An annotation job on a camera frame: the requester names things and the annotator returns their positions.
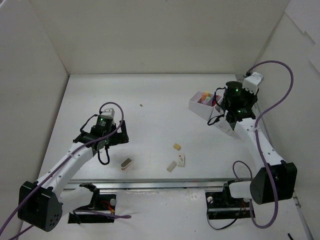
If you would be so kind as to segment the tan eraser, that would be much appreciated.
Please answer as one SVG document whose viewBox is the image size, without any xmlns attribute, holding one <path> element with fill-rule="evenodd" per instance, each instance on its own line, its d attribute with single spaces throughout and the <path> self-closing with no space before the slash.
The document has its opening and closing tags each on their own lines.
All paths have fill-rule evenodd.
<svg viewBox="0 0 320 240">
<path fill-rule="evenodd" d="M 179 151 L 181 149 L 181 146 L 179 144 L 175 143 L 173 145 L 173 148 L 176 149 L 177 151 Z"/>
</svg>

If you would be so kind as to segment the white eraser with label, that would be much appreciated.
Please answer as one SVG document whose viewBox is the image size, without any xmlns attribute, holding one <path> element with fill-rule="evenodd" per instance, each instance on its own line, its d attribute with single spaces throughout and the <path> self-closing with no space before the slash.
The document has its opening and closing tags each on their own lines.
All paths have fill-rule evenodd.
<svg viewBox="0 0 320 240">
<path fill-rule="evenodd" d="M 178 155 L 177 166 L 178 167 L 185 167 L 185 155 L 184 154 Z"/>
</svg>

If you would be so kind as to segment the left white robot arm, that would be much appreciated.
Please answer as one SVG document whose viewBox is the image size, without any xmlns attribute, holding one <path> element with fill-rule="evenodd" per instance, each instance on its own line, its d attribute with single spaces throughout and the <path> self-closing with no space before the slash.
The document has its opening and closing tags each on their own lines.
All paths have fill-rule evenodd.
<svg viewBox="0 0 320 240">
<path fill-rule="evenodd" d="M 81 183 L 75 190 L 64 193 L 66 185 L 100 150 L 129 142 L 125 120 L 114 122 L 112 114 L 95 116 L 90 132 L 84 130 L 72 141 L 65 156 L 35 182 L 26 181 L 19 190 L 17 217 L 45 232 L 50 232 L 62 216 L 78 208 L 96 209 L 100 190 L 92 183 Z"/>
</svg>

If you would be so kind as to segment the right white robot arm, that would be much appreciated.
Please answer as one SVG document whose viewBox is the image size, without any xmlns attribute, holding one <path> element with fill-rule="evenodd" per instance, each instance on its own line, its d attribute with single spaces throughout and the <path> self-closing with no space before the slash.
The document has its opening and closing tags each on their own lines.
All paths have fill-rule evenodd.
<svg viewBox="0 0 320 240">
<path fill-rule="evenodd" d="M 220 115 L 215 126 L 229 136 L 239 137 L 246 145 L 257 168 L 251 180 L 230 181 L 221 200 L 233 206 L 239 199 L 253 200 L 262 205 L 293 197 L 297 167 L 286 162 L 272 147 L 258 127 L 258 119 L 252 108 L 257 94 L 243 88 L 237 81 L 228 81 L 222 100 L 218 104 Z"/>
</svg>

